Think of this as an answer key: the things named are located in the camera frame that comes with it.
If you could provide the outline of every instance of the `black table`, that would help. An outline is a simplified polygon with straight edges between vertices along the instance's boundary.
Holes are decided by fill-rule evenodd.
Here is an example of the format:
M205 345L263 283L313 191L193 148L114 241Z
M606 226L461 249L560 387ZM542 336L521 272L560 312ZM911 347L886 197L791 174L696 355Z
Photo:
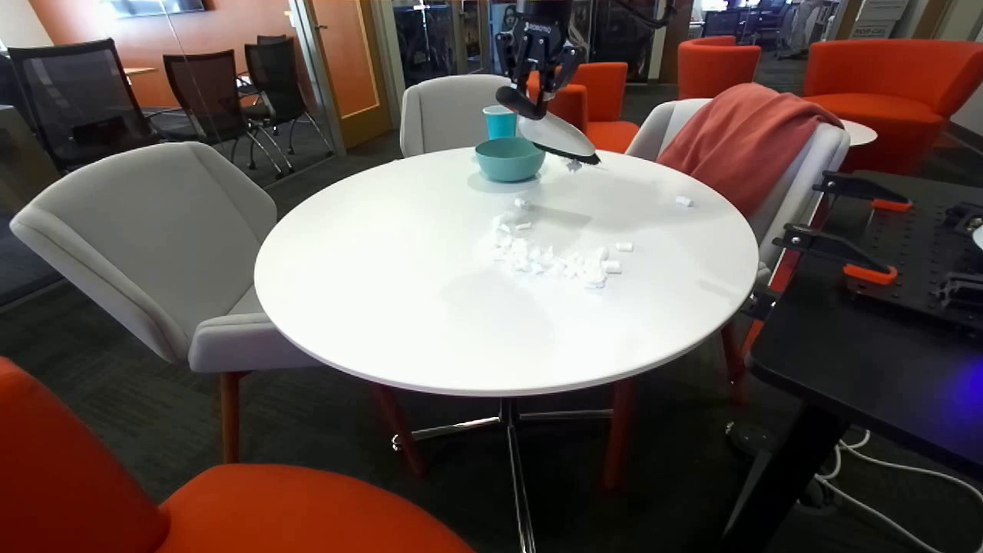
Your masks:
M967 201L983 202L983 188L876 173L865 179L906 195L915 210L868 219L861 201L840 197L825 230L850 237L886 261L890 249L903 252L903 261L890 261L900 268L900 283L906 264L935 257L936 242L925 237L925 226L935 226L940 212ZM900 230L906 245L890 245L895 226L906 226ZM799 255L795 276L754 347L754 375L799 395L803 412L728 527L722 541L728 553L764 550L848 423L862 423L963 473L983 476L981 332L850 296L843 285L843 261L833 255Z

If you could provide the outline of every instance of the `table leg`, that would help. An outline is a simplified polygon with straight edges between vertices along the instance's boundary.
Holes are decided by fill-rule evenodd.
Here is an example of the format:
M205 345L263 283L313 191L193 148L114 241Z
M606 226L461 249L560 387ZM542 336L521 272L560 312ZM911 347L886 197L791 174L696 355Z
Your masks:
M751 483L751 494L738 500L720 553L764 550L764 543L846 430L848 423L843 419L804 406L791 437L759 473L759 483Z
M521 450L520 450L520 409L517 403L502 403L502 423L504 440L510 450L510 473L512 473L512 504L517 504L517 532L520 532L520 553L536 553L536 530L532 530L532 509L527 509L527 492L526 492L526 473L521 473Z

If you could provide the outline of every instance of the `orange armchair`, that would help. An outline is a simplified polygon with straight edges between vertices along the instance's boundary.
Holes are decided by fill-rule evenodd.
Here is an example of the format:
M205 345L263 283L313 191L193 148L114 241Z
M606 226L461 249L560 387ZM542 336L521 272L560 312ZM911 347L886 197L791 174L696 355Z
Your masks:
M0 355L0 543L99 553L470 550L430 512L342 473L220 465L161 507L29 373Z
M628 151L638 126L623 120L628 63L584 63L549 103L549 115L579 126L599 151Z
M738 44L735 36L683 41L676 48L676 94L714 98L735 84L754 84L763 47Z
M835 41L807 48L803 94L880 132L846 169L911 173L981 81L981 44Z

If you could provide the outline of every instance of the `black office chair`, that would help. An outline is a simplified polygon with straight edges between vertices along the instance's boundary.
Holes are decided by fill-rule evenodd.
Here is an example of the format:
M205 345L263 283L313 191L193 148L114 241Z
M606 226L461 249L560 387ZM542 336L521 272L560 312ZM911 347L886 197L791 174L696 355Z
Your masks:
M310 122L313 132L326 141L333 154L329 134L310 117L306 103L298 87L298 54L296 41L259 41L247 44L248 81L266 111L266 126L285 128L285 151L296 154L296 122Z
M25 120L63 173L157 141L114 41L8 48L8 63Z
M248 139L248 169L254 166L254 148L269 159L278 174L291 169L280 156L278 141L263 141L263 115L239 104L234 48L164 54L164 72L196 139L205 144L232 141L232 159L237 159L239 139Z

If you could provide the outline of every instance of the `floor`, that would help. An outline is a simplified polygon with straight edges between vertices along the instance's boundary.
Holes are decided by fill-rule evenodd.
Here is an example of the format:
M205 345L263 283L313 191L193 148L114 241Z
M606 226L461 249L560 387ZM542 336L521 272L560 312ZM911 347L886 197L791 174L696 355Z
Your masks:
M792 88L795 73L772 72ZM649 115L664 87L634 87L628 115ZM313 191L397 156L392 134L326 156L302 141L296 173L254 179L280 212ZM960 139L940 144L929 174L981 179L983 154ZM153 494L218 462L216 377L167 367L71 285L19 296L0 311L0 354L45 380ZM795 398L751 380L751 406L728 398L717 341L687 361L649 373L623 489L603 492L606 423L526 426L521 451L542 550L561 553L696 553L714 550L748 476L748 459L726 440L730 420L779 437ZM247 377L247 462L282 462L363 476L426 507L475 550L517 550L508 455L497 430L425 445L426 476L411 476L387 450L367 384L329 367ZM401 392L416 423L484 415L492 403ZM537 406L609 406L609 391L545 395ZM874 440L895 462L925 459ZM981 504L954 485L848 462L843 489L888 509L942 550L974 550ZM888 527L835 498L804 498L768 553L915 553Z

